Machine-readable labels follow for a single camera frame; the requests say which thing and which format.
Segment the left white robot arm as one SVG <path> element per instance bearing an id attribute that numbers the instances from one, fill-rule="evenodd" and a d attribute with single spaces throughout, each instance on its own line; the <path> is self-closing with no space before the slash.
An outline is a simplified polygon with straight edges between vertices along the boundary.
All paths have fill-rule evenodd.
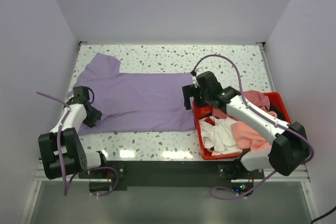
<path id="1" fill-rule="evenodd" d="M 92 106 L 95 95 L 91 88 L 75 87 L 72 93 L 67 102 L 43 94 L 64 105 L 56 126 L 38 138 L 45 175 L 56 179 L 90 170 L 97 178 L 103 178 L 109 171 L 106 157 L 102 151 L 86 153 L 78 135 L 81 125 L 96 126 L 102 113 Z"/>

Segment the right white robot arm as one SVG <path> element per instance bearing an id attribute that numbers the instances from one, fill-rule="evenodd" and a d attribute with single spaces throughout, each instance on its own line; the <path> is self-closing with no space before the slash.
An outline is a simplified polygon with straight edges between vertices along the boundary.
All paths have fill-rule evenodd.
<path id="1" fill-rule="evenodd" d="M 288 123 L 256 107 L 242 92 L 223 88 L 215 75 L 207 71 L 196 77 L 196 82 L 182 87 L 184 106 L 192 108 L 211 105 L 215 109 L 239 119 L 259 133 L 270 145 L 270 150 L 249 151 L 234 165 L 234 173 L 246 178 L 253 170 L 272 168 L 289 176 L 299 165 L 312 160 L 314 151 L 306 131 L 299 122 Z"/>

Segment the purple t shirt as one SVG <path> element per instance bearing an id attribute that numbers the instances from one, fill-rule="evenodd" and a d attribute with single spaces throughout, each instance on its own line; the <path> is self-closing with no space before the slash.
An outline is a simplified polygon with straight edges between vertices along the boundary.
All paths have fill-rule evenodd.
<path id="1" fill-rule="evenodd" d="M 75 86 L 94 92 L 93 107 L 102 117 L 92 128 L 82 124 L 79 135 L 112 132 L 186 132 L 195 129 L 193 113 L 184 107 L 188 73 L 121 73 L 121 62 L 97 53 Z"/>

